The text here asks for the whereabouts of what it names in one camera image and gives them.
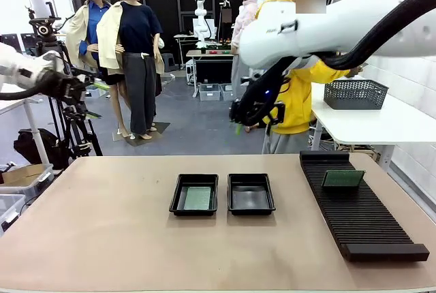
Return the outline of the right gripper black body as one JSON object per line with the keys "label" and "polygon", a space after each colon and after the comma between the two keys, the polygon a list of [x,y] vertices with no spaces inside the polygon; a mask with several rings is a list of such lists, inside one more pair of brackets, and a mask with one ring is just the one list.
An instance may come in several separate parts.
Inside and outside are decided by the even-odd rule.
{"label": "right gripper black body", "polygon": [[230,121],[245,126],[252,126],[264,118],[269,120],[269,125],[278,125],[284,121],[285,104],[276,102],[254,102],[253,105],[242,106],[240,99],[235,99],[230,106]]}

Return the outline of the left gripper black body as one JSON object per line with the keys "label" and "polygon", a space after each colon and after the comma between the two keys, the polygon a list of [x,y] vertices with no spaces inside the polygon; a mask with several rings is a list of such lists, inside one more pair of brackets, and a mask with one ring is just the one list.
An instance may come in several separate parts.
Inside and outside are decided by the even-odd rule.
{"label": "left gripper black body", "polygon": [[84,74],[78,76],[67,76],[52,70],[44,74],[44,95],[53,97],[67,105],[78,105],[83,103],[86,95],[86,79]]}

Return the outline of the person's tattooed right hand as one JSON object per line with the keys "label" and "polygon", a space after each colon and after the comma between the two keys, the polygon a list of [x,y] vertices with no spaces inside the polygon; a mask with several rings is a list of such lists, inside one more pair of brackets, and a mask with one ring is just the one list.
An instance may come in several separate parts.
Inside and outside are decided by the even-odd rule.
{"label": "person's tattooed right hand", "polygon": [[359,65],[358,67],[351,69],[345,77],[346,78],[353,78],[353,77],[359,75],[359,73],[361,73],[367,65],[368,65],[368,63],[363,63],[362,65]]}

